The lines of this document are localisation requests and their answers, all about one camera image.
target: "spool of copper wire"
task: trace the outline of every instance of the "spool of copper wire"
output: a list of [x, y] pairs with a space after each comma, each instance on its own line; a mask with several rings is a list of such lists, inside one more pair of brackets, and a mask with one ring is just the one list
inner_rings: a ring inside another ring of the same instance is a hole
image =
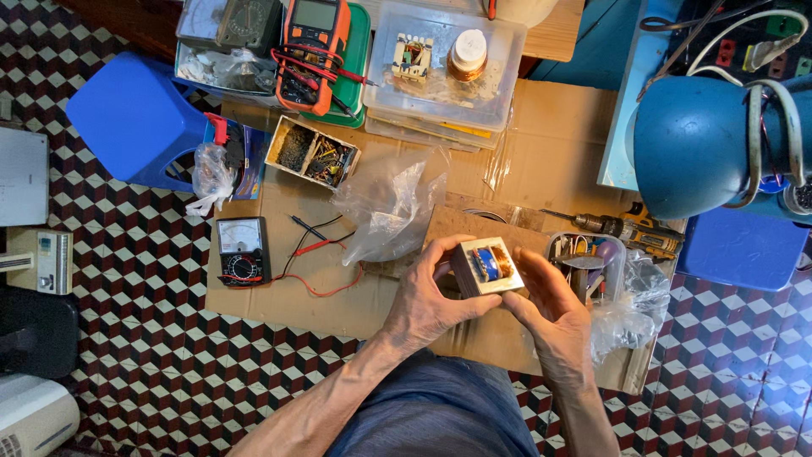
[[462, 32], [451, 45], [446, 57], [448, 74], [459, 82], [477, 79], [488, 64], [488, 45], [485, 35], [476, 28]]
[[479, 247], [472, 251], [472, 255], [485, 282], [496, 281], [513, 274], [510, 261], [499, 246]]
[[496, 265], [499, 267], [500, 278], [509, 277], [513, 274], [513, 267], [510, 266], [510, 259], [508, 256], [502, 251], [502, 248], [499, 246], [491, 246], [490, 251], [494, 253], [494, 259], [496, 260]]

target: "white bottle cap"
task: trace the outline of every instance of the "white bottle cap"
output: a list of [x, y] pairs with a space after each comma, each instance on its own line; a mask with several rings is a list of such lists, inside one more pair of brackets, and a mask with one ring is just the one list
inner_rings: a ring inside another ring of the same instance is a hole
[[485, 35], [478, 28], [462, 32], [451, 48], [451, 60], [462, 72], [472, 72], [482, 66], [488, 54]]

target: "copper wire coil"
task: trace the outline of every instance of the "copper wire coil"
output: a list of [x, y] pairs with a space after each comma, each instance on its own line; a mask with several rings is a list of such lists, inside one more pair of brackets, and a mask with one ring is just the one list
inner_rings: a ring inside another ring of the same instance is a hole
[[499, 246], [491, 246], [490, 252], [494, 253], [494, 259], [496, 260], [496, 266], [499, 267], [499, 272], [502, 273], [501, 278], [510, 277], [513, 274], [513, 267], [510, 265], [510, 259], [504, 253], [501, 247]]
[[463, 72], [459, 68], [454, 65], [454, 62], [451, 60], [451, 52], [454, 50], [454, 46], [448, 50], [448, 55], [446, 56], [446, 67], [448, 68], [448, 74], [451, 75], [452, 78], [456, 79], [459, 82], [470, 82], [477, 79], [482, 73], [485, 72], [485, 66], [488, 64], [488, 56], [485, 56], [485, 61], [482, 62], [482, 65], [477, 68], [476, 70], [472, 70], [471, 72]]

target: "hand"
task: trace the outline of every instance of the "hand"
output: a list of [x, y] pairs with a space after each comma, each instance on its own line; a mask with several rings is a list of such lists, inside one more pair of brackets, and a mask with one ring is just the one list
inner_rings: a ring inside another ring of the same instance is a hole
[[593, 390], [589, 312], [544, 257], [517, 247], [513, 261], [530, 300], [507, 292], [504, 304], [533, 335], [545, 380], [563, 392]]
[[376, 336], [386, 339], [404, 358], [459, 322], [482, 316], [502, 302], [498, 295], [451, 300], [437, 288], [436, 280], [451, 271], [451, 251], [474, 239], [454, 235], [432, 241], [400, 279], [392, 309]]

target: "blue insulation tape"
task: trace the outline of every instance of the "blue insulation tape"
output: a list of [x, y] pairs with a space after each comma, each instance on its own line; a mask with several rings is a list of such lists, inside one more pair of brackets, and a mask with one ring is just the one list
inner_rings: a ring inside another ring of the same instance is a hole
[[479, 263], [479, 272], [482, 274], [482, 279], [487, 281], [496, 281], [499, 279], [499, 267], [496, 266], [496, 259], [490, 249], [480, 247], [474, 250]]

